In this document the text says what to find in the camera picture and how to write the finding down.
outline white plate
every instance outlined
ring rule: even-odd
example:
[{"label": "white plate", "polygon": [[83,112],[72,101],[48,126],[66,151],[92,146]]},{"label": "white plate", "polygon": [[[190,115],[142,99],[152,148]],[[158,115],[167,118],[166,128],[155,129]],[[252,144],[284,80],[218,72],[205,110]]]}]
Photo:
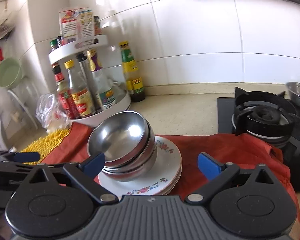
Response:
[{"label": "white plate", "polygon": [[173,183],[167,188],[165,189],[164,191],[160,192],[159,194],[157,195],[168,195],[172,190],[173,188],[175,187],[175,185],[177,184],[177,182],[179,181],[180,177],[181,177],[181,168],[177,174],[177,177],[174,179]]},{"label": "white plate", "polygon": [[113,194],[155,195],[167,189],[178,175],[182,163],[178,147],[166,138],[156,136],[158,155],[154,166],[141,177],[128,182],[121,182],[99,173],[99,183]]}]

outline kitchen countertop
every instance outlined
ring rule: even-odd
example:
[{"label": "kitchen countertop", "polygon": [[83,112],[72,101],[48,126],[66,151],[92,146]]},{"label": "kitchen countertop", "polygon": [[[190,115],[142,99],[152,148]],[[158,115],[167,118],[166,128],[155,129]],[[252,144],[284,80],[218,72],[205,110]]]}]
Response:
[{"label": "kitchen countertop", "polygon": [[[155,134],[212,135],[218,133],[218,97],[234,97],[234,94],[148,96],[133,103],[130,109],[140,112]],[[297,197],[300,206],[300,193]]]}]

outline stove burner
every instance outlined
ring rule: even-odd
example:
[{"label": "stove burner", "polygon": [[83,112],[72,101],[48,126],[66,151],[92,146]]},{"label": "stove burner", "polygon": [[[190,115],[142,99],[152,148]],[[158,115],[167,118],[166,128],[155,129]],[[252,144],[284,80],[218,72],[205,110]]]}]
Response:
[{"label": "stove burner", "polygon": [[281,113],[270,106],[256,106],[253,108],[251,117],[265,124],[279,124]]}]

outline stainless steel bowl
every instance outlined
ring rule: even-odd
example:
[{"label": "stainless steel bowl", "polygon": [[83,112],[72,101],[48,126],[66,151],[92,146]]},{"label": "stainless steel bowl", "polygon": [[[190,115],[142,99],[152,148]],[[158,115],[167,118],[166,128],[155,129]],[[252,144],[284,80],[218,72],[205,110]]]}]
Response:
[{"label": "stainless steel bowl", "polygon": [[148,136],[149,128],[141,114],[120,112],[94,129],[88,140],[88,154],[103,152],[105,166],[120,167],[143,151]]},{"label": "stainless steel bowl", "polygon": [[136,168],[135,170],[123,172],[123,173],[112,173],[106,170],[102,170],[102,172],[109,178],[115,179],[117,181],[131,181],[147,173],[149,170],[151,170],[156,159],[157,159],[157,147],[155,145],[154,151],[150,156],[150,158],[143,165]]},{"label": "stainless steel bowl", "polygon": [[150,129],[150,137],[148,140],[148,143],[145,147],[145,149],[142,151],[142,153],[134,160],[132,160],[127,165],[118,167],[118,168],[108,168],[104,167],[103,169],[105,171],[109,171],[112,173],[122,173],[122,172],[128,172],[133,171],[134,169],[140,167],[142,164],[144,164],[151,156],[152,152],[154,151],[154,147],[156,147],[155,144],[155,138],[154,138],[154,132],[150,126],[150,124],[147,122],[149,129]]},{"label": "stainless steel bowl", "polygon": [[291,100],[298,106],[300,106],[300,83],[298,82],[288,82],[286,87],[289,91],[289,96]]}]

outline bottle label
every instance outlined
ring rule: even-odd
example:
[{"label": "bottle label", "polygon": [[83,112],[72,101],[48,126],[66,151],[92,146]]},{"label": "bottle label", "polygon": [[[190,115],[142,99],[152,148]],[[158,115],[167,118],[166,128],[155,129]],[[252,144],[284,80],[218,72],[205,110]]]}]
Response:
[{"label": "bottle label", "polygon": [[95,113],[91,95],[86,88],[79,93],[71,94],[71,96],[81,117],[87,117]]},{"label": "bottle label", "polygon": [[68,90],[64,93],[58,94],[58,98],[66,115],[70,119],[78,119],[80,115],[77,108],[75,107],[72,97],[70,96],[70,91]]},{"label": "bottle label", "polygon": [[143,83],[141,78],[132,80],[132,85],[135,93],[140,93],[143,91]]},{"label": "bottle label", "polygon": [[91,57],[89,57],[89,65],[91,72],[97,71],[102,68],[96,52]]},{"label": "bottle label", "polygon": [[132,72],[138,70],[138,66],[135,60],[129,62],[122,62],[123,72]]},{"label": "bottle label", "polygon": [[61,72],[58,73],[58,74],[55,74],[54,77],[55,77],[55,79],[56,79],[57,82],[60,82],[60,81],[62,81],[62,80],[65,79],[65,78],[63,77],[63,74],[62,74]]},{"label": "bottle label", "polygon": [[111,106],[115,105],[115,97],[112,89],[109,89],[106,92],[97,94],[98,100],[102,107],[102,110],[106,110]]},{"label": "bottle label", "polygon": [[131,81],[127,81],[126,84],[127,84],[127,90],[129,91],[129,94],[133,94],[134,91],[133,91],[132,82]]}]

